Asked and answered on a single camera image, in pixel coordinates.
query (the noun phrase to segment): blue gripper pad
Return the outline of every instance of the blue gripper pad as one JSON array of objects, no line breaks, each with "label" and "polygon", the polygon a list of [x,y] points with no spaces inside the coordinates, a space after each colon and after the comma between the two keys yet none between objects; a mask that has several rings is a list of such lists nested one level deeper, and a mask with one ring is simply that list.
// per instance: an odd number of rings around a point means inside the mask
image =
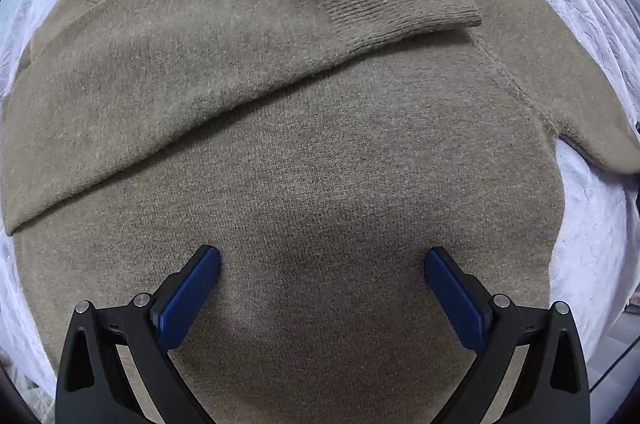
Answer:
[{"label": "blue gripper pad", "polygon": [[218,281],[220,267],[220,251],[208,247],[159,313],[156,339],[164,352],[182,344],[209,292]]},{"label": "blue gripper pad", "polygon": [[462,346],[481,352],[485,341],[482,314],[436,249],[428,251],[424,258],[424,277]]}]

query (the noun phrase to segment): silver screw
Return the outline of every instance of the silver screw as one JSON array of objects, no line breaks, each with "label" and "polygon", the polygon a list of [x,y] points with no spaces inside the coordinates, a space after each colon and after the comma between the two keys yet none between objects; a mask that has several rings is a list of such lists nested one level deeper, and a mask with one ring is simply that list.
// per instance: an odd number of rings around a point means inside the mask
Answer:
[{"label": "silver screw", "polygon": [[84,314],[89,309],[89,301],[80,301],[76,305],[76,312],[78,314]]},{"label": "silver screw", "polygon": [[556,303],[556,310],[563,315],[568,314],[569,305],[567,305],[564,301],[558,301],[558,303]]},{"label": "silver screw", "polygon": [[511,305],[511,300],[504,294],[496,294],[494,296],[494,303],[501,309],[505,309]]},{"label": "silver screw", "polygon": [[149,301],[151,301],[151,296],[145,293],[138,294],[133,298],[133,304],[137,307],[146,307]]}]

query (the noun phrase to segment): metal pin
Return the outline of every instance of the metal pin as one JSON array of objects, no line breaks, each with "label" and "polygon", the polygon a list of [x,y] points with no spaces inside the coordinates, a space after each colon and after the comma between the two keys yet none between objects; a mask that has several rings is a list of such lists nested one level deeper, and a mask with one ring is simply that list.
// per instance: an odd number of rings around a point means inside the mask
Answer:
[{"label": "metal pin", "polygon": [[149,294],[138,294],[133,298],[133,304],[137,307],[146,307],[146,305],[151,301],[151,296]]},{"label": "metal pin", "polygon": [[569,313],[569,305],[567,305],[564,301],[558,301],[556,303],[556,310],[560,312],[562,315]]},{"label": "metal pin", "polygon": [[494,296],[494,303],[501,309],[505,309],[511,305],[511,300],[504,294],[496,294]]},{"label": "metal pin", "polygon": [[80,301],[78,305],[76,305],[76,312],[78,314],[84,314],[89,309],[89,301]]}]

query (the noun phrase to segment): white blanket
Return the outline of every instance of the white blanket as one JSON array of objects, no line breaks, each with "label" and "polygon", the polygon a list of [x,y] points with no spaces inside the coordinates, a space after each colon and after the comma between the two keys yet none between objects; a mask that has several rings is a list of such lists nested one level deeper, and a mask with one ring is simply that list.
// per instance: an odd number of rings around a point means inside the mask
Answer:
[{"label": "white blanket", "polygon": [[[635,124],[640,105],[640,26],[627,1],[547,1],[599,63]],[[6,38],[0,41],[4,92],[10,89],[22,49],[55,2],[24,0],[8,25]],[[549,268],[551,301],[564,299],[572,306],[589,357],[638,284],[640,219],[634,203],[638,181],[595,168],[562,141],[557,143],[556,157],[565,213]],[[11,239],[4,232],[0,245],[0,346],[25,375],[53,396],[55,377],[19,287]]]}]

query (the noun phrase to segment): knit sweater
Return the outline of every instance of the knit sweater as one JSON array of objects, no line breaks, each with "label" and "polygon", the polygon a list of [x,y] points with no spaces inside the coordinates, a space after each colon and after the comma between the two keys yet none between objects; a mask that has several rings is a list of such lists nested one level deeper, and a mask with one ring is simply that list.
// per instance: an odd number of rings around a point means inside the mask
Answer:
[{"label": "knit sweater", "polygon": [[78,300],[222,250],[172,355],[219,423],[425,422],[470,361],[426,249],[546,306],[556,139],[640,171],[544,0],[60,0],[2,115],[4,225],[54,364]]}]

